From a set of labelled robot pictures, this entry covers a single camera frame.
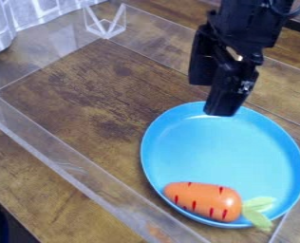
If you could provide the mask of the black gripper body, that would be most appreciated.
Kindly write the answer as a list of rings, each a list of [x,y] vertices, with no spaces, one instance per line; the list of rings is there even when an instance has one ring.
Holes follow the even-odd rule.
[[[275,47],[292,4],[293,0],[221,0],[220,9],[209,13],[221,44],[256,65],[262,64],[262,50]]]

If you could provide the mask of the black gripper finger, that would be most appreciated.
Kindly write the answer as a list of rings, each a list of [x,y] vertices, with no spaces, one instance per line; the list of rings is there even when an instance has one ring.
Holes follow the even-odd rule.
[[[213,75],[205,113],[210,116],[234,116],[253,90],[257,78],[258,71],[252,63],[232,61],[220,64]]]
[[[222,79],[221,53],[224,46],[210,25],[201,25],[196,31],[188,69],[189,83],[217,85]]]

